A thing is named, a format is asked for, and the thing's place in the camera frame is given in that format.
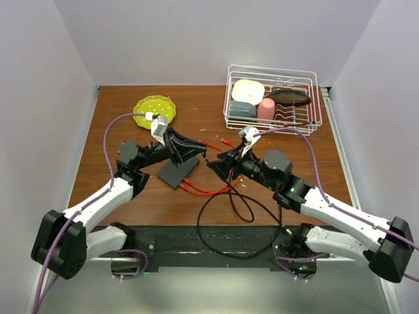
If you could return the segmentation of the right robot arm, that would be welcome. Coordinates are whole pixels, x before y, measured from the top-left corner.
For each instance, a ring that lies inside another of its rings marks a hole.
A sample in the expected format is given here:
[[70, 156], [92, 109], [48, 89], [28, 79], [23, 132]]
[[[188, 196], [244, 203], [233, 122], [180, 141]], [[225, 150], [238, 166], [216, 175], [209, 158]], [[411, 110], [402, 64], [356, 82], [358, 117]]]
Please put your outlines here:
[[292, 240], [291, 248], [300, 257], [311, 252], [328, 253], [366, 263], [377, 276], [400, 283], [414, 251], [414, 240], [407, 221], [376, 217], [342, 203], [312, 183], [292, 173], [293, 164], [280, 150], [267, 152], [260, 159], [240, 148], [218, 154], [207, 166], [217, 176], [243, 175], [273, 192], [273, 199], [284, 209], [322, 220], [337, 228], [328, 232], [305, 227]]

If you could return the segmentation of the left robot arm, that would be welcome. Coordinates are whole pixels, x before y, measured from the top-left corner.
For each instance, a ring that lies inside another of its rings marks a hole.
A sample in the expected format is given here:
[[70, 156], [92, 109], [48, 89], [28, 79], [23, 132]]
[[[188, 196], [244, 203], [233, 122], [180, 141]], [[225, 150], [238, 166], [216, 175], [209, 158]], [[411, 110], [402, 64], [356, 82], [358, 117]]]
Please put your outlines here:
[[136, 248], [133, 230], [120, 223], [98, 232], [94, 228], [143, 191], [149, 174], [142, 172], [142, 168], [164, 160], [178, 166], [205, 153], [205, 144], [188, 139], [171, 127], [146, 147], [125, 140], [118, 148], [117, 171], [104, 187], [61, 213], [51, 210], [44, 215], [31, 259], [70, 279], [86, 261], [105, 253], [115, 251], [120, 256], [130, 256]]

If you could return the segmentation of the black network switch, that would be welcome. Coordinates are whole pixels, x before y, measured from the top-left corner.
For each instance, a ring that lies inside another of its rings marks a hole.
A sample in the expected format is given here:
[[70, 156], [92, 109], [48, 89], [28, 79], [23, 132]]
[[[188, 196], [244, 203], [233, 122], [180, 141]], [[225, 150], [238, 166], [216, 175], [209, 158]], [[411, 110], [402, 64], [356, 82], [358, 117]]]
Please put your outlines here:
[[175, 166], [172, 161], [167, 161], [156, 174], [157, 178], [166, 183], [170, 188], [176, 190], [192, 171], [198, 166], [200, 160], [197, 157]]

